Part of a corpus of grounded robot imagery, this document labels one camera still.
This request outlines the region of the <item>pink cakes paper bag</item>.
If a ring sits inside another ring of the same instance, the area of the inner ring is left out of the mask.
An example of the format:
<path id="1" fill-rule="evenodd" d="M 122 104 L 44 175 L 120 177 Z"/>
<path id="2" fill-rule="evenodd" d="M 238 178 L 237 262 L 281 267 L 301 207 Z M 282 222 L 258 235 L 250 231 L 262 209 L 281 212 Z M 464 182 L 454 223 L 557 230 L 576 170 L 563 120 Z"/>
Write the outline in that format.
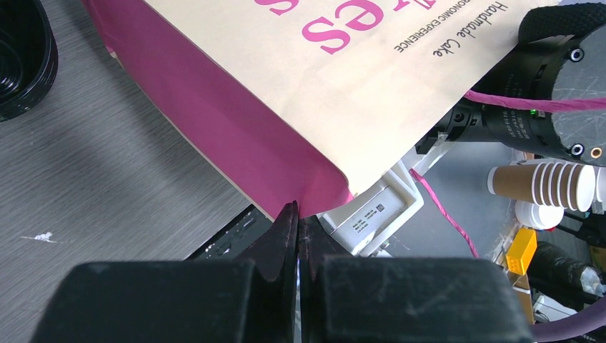
<path id="1" fill-rule="evenodd" d="M 556 1 L 85 1 L 155 107 L 271 218 L 353 200 L 527 36 Z"/>

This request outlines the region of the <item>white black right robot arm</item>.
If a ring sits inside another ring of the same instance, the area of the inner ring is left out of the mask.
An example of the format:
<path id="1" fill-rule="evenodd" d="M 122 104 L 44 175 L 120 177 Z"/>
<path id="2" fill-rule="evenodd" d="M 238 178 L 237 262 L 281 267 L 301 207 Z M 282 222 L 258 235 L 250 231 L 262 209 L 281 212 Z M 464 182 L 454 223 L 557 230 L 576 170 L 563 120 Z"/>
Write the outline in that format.
<path id="1" fill-rule="evenodd" d="M 535 101 L 605 98 L 605 5 L 580 3 L 529 11 L 516 47 L 474 86 L 497 105 L 461 99 L 420 141 L 426 154 L 438 142 L 500 142 L 566 161 L 605 165 L 605 107 L 561 111 Z"/>

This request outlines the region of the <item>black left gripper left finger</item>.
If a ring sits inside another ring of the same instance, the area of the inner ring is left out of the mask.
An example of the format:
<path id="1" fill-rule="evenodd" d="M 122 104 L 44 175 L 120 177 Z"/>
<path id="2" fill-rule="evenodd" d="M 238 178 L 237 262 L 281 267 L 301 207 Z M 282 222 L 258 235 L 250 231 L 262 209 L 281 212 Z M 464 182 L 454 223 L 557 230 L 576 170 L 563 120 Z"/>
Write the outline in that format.
<path id="1" fill-rule="evenodd" d="M 88 262 L 61 281 L 33 342 L 291 342 L 299 209 L 237 257 Z"/>

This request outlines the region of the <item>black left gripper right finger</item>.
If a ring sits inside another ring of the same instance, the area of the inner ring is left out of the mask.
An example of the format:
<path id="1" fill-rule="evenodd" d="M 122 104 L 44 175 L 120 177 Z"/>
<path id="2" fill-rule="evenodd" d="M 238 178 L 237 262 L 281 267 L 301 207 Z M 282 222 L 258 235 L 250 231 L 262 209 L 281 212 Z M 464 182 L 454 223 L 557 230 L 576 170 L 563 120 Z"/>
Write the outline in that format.
<path id="1" fill-rule="evenodd" d="M 484 259 L 353 257 L 298 223 L 304 342 L 532 342 L 503 269 Z"/>

